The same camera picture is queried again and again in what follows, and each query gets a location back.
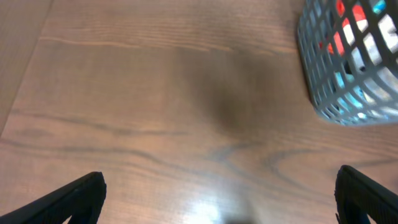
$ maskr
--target wooden surface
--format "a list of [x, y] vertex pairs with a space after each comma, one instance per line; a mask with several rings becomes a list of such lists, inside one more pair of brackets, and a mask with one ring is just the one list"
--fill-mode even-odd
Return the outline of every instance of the wooden surface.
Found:
[[54, 0], [0, 140], [0, 213], [93, 170], [100, 223], [336, 223], [342, 164], [398, 192], [397, 125], [315, 114], [302, 7]]
[[0, 1], [0, 134], [51, 2]]

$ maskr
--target wood grain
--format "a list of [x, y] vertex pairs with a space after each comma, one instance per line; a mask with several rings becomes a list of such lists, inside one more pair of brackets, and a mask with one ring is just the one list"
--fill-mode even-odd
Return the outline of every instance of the wood grain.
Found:
[[93, 170], [100, 223], [336, 223], [342, 164], [398, 192], [398, 126], [313, 111], [302, 5], [55, 0], [0, 140], [0, 213]]
[[51, 2], [0, 1], [0, 135]]

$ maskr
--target basket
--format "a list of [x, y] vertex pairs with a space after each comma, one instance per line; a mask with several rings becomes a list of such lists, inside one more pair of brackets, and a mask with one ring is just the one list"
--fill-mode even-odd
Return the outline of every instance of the basket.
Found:
[[297, 42], [315, 111], [345, 126], [398, 121], [398, 1], [306, 0]]

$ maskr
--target red object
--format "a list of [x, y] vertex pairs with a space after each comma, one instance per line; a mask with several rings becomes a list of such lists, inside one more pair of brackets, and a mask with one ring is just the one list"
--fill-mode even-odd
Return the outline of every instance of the red object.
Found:
[[[341, 0], [337, 0], [337, 3], [336, 3], [336, 10], [337, 10], [337, 13], [339, 14], [340, 17], [344, 14], [344, 12], [345, 12], [345, 7], [344, 7], [344, 4], [343, 4], [343, 2], [342, 2]], [[355, 6], [353, 7], [353, 13], [354, 13], [354, 17], [355, 17], [355, 21], [356, 21], [356, 22], [361, 21], [361, 20], [366, 20], [365, 13], [364, 13], [364, 11], [363, 11], [363, 9], [362, 9], [361, 6], [355, 5]], [[350, 24], [349, 24], [348, 19], [345, 19], [345, 20], [343, 21], [343, 28], [344, 28], [345, 26], [347, 26], [347, 25], [350, 25]], [[343, 54], [344, 54], [344, 47], [343, 47], [343, 43], [341, 42], [341, 38], [340, 38], [339, 33], [336, 32], [333, 38], [334, 38], [334, 40], [335, 40], [338, 53], [339, 53], [340, 55], [343, 55]], [[334, 52], [333, 52], [333, 48], [331, 47], [331, 44], [328, 45], [328, 51], [329, 51], [329, 53], [331, 53], [331, 54], [334, 53]]]

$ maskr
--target plastic container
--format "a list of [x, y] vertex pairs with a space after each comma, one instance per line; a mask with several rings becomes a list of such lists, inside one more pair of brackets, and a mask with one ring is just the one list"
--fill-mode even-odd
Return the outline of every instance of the plastic container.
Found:
[[398, 1], [306, 0], [297, 42], [316, 112], [348, 126], [398, 121]]

